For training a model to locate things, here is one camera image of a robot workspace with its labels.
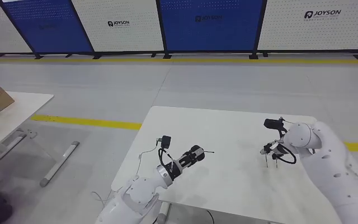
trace black frame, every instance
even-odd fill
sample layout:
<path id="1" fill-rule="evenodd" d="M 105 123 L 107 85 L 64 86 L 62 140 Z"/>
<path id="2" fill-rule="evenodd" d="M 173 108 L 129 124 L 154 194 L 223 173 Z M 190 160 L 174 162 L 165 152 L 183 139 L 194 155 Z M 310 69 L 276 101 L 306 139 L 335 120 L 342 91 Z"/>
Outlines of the black frame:
<path id="1" fill-rule="evenodd" d="M 252 50 L 168 50 L 167 48 L 167 40 L 164 30 L 164 24 L 163 24 L 163 17 L 162 17 L 162 10 L 161 10 L 161 3 L 160 0 L 156 0 L 157 4 L 157 12 L 158 12 L 158 19 L 159 19 L 159 25 L 161 29 L 162 34 L 162 41 L 163 41 L 163 49 L 164 50 L 154 50 L 154 51 L 122 51 L 122 52 L 96 52 L 92 46 L 92 43 L 83 27 L 83 24 L 81 22 L 81 19 L 78 16 L 78 13 L 76 9 L 74 8 L 72 0 L 68 0 L 69 4 L 74 11 L 74 14 L 78 20 L 78 22 L 81 25 L 81 29 L 85 34 L 86 40 L 88 41 L 88 44 L 90 45 L 92 51 L 91 52 L 36 52 L 35 49 L 31 46 L 29 41 L 26 39 L 24 34 L 21 32 L 21 30 L 16 26 L 13 18 L 11 17 L 10 13 L 6 10 L 5 6 L 3 5 L 3 2 L 0 1 L 0 7 L 3 9 L 6 16 L 10 19 L 11 23 L 17 30 L 17 32 L 21 35 L 25 43 L 29 46 L 32 53 L 30 52 L 24 52 L 24 53 L 0 53 L 0 57 L 5 54 L 12 54 L 12 55 L 34 55 L 35 59 L 40 59 L 43 56 L 41 55 L 47 55 L 47 54 L 64 54 L 67 55 L 66 58 L 70 57 L 73 54 L 79 54 L 79 55 L 92 55 L 94 56 L 94 59 L 101 58 L 102 56 L 109 56 L 109 55 L 133 55 L 133 54 L 151 54 L 152 58 L 156 56 L 156 54 L 164 54 L 163 59 L 170 59 L 171 55 L 174 53 L 248 53 L 249 59 L 258 59 L 257 53 L 262 53 L 264 57 L 268 57 L 268 53 L 358 53 L 358 49 L 341 49 L 341 50 L 259 50 L 258 49 L 258 43 L 260 41 L 260 35 L 263 25 L 263 20 L 265 17 L 266 12 L 266 6 L 267 6 L 267 0 L 262 1 L 262 7 L 260 12 L 260 18 L 257 25 L 257 31 L 256 31 L 256 37 L 255 37 L 255 43 L 254 48 Z"/>

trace white tabletop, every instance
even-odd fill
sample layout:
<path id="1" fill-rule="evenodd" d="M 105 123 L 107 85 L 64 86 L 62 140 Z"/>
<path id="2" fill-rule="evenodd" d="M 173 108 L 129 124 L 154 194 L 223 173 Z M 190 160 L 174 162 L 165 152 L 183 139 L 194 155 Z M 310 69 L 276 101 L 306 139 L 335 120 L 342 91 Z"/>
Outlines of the white tabletop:
<path id="1" fill-rule="evenodd" d="M 204 160 L 185 169 L 168 190 L 160 189 L 160 200 L 276 223 L 340 223 L 329 201 L 309 180 L 299 158 L 295 165 L 279 161 L 276 168 L 268 157 L 266 167 L 260 150 L 278 139 L 279 134 L 266 129 L 263 122 L 280 116 L 290 122 L 315 122 L 309 116 L 154 106 L 112 189 L 118 190 L 134 176 L 139 154 L 151 150 L 156 138 L 167 135 L 172 137 L 169 152 L 173 158 L 179 158 L 195 144 L 215 153 L 206 153 Z M 151 177 L 157 165 L 157 150 L 144 154 L 139 175 Z"/>
<path id="2" fill-rule="evenodd" d="M 7 92 L 15 102 L 0 111 L 0 143 L 25 120 L 50 101 L 54 95 Z"/>

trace white robotic arm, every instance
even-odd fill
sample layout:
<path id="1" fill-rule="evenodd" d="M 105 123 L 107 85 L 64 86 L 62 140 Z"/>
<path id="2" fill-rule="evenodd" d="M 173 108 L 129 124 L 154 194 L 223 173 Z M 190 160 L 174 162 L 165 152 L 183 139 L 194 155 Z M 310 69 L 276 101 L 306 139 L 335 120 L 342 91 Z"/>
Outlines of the white robotic arm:
<path id="1" fill-rule="evenodd" d="M 130 179 L 102 210 L 96 224 L 139 224 L 159 198 L 156 188 L 167 189 L 174 179 L 182 174 L 183 169 L 205 157 L 201 147 L 193 146 L 178 160 L 172 160 L 164 165 L 161 159 L 163 152 L 165 150 L 161 148 L 159 150 L 161 165 L 154 170 L 153 177 L 140 178 L 136 175 Z"/>
<path id="2" fill-rule="evenodd" d="M 295 123 L 286 134 L 284 119 L 266 120 L 265 126 L 277 129 L 280 140 L 261 151 L 270 150 L 281 158 L 287 151 L 298 153 L 313 184 L 331 202 L 343 224 L 358 222 L 358 163 L 330 127 L 322 122 L 313 125 Z M 314 154 L 309 149 L 318 149 Z"/>

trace floor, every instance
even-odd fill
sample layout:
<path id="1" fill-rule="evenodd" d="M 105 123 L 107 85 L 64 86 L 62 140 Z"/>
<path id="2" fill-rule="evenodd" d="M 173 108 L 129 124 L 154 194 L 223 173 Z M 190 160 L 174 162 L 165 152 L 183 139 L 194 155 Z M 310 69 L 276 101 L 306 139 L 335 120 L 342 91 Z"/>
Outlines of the floor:
<path id="1" fill-rule="evenodd" d="M 311 115 L 348 142 L 358 142 L 356 85 L 354 64 L 0 62 L 5 90 L 55 95 L 38 114 L 141 123 L 150 107 L 159 105 Z M 0 191 L 15 207 L 7 223 L 94 223 L 102 204 L 91 192 L 109 196 L 136 131 L 36 121 L 23 129 L 38 131 L 59 152 L 73 141 L 81 145 L 45 188 L 39 181 L 54 161 L 32 140 L 26 138 L 0 161 Z M 213 216 L 215 223 L 265 223 Z M 172 206 L 168 223 L 211 223 L 211 218 L 201 209 Z"/>

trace rubber tip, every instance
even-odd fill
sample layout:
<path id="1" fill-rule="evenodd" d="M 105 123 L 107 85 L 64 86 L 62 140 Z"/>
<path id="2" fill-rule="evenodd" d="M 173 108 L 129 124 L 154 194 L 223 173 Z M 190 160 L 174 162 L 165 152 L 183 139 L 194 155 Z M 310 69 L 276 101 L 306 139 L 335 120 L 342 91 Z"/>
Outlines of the rubber tip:
<path id="1" fill-rule="evenodd" d="M 79 142 L 74 141 L 74 142 L 72 142 L 72 144 L 75 145 L 75 146 L 78 146 L 78 145 L 79 145 Z"/>
<path id="2" fill-rule="evenodd" d="M 41 187 L 46 187 L 46 185 L 50 182 L 50 180 L 43 178 L 42 181 L 40 182 L 40 186 Z"/>
<path id="3" fill-rule="evenodd" d="M 167 216 L 163 213 L 160 213 L 157 217 L 157 223 L 158 224 L 165 224 L 167 221 Z"/>

